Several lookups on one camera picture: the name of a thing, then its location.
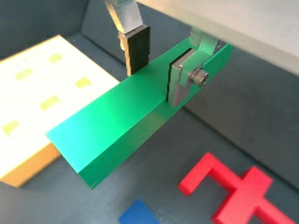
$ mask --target yellow square marking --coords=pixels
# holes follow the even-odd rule
[[[12,131],[20,126],[20,123],[16,120],[12,120],[4,127],[4,133],[11,136]]]
[[[20,81],[25,77],[33,74],[33,70],[31,68],[25,68],[20,73],[15,75],[15,78]]]
[[[91,86],[91,81],[87,77],[81,78],[76,81],[77,88],[84,88],[85,86]]]
[[[41,109],[45,111],[48,110],[56,103],[60,102],[59,97],[55,95],[49,99],[47,99],[41,104]]]
[[[51,57],[49,57],[49,61],[51,63],[56,63],[59,60],[61,60],[61,56],[55,53]]]

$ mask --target screw head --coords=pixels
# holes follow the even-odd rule
[[[201,69],[201,66],[196,67],[189,72],[191,83],[193,83],[199,87],[201,87],[206,84],[208,77],[210,74]]]

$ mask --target blue block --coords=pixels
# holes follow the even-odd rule
[[[139,199],[119,217],[121,224],[160,224],[144,202]]]

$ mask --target green block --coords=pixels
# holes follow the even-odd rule
[[[176,108],[165,101],[169,64],[188,48],[185,39],[47,133],[91,189],[200,90],[192,85],[188,99]],[[227,64],[231,52],[232,46],[226,45],[204,63],[210,79]],[[208,57],[203,52],[203,61]]]

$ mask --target red block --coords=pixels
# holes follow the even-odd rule
[[[214,223],[248,223],[252,215],[264,223],[295,223],[264,198],[267,189],[272,184],[272,179],[255,166],[246,171],[240,178],[207,153],[179,184],[179,189],[184,195],[188,196],[192,194],[207,175],[228,191],[228,197],[212,216]]]

